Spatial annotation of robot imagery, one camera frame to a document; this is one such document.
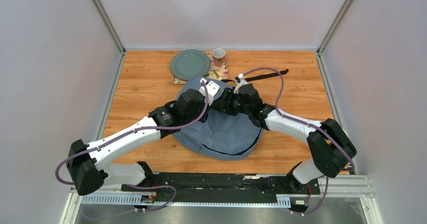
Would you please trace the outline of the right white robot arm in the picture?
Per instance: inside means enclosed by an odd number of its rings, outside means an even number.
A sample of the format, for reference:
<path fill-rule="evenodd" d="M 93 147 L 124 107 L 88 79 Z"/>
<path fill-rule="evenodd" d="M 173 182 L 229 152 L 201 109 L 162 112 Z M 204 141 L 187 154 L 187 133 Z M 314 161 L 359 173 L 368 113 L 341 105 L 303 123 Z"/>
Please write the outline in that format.
<path fill-rule="evenodd" d="M 307 144 L 311 157 L 294 166 L 287 179 L 293 193 L 300 193 L 308 182 L 322 176 L 334 178 L 356 156 L 357 150 L 339 123 L 308 120 L 264 103 L 252 84 L 225 88 L 215 95 L 212 109 L 228 115 L 245 114 L 257 127 L 277 131 Z"/>

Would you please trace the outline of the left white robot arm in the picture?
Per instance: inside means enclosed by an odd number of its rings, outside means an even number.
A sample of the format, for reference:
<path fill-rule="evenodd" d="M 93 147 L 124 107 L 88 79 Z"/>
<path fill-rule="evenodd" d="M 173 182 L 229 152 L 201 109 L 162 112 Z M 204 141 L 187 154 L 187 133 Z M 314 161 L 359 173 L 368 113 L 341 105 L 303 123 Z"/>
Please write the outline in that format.
<path fill-rule="evenodd" d="M 199 123 L 215 99 L 218 87 L 201 86 L 182 93 L 176 101 L 153 110 L 134 125 L 106 138 L 84 143 L 74 141 L 67 158 L 59 164 L 66 166 L 71 181 L 80 196 L 96 192 L 103 186 L 130 184 L 141 191 L 153 187 L 154 178 L 141 164 L 114 165 L 120 156 L 144 144 L 160 140 Z"/>

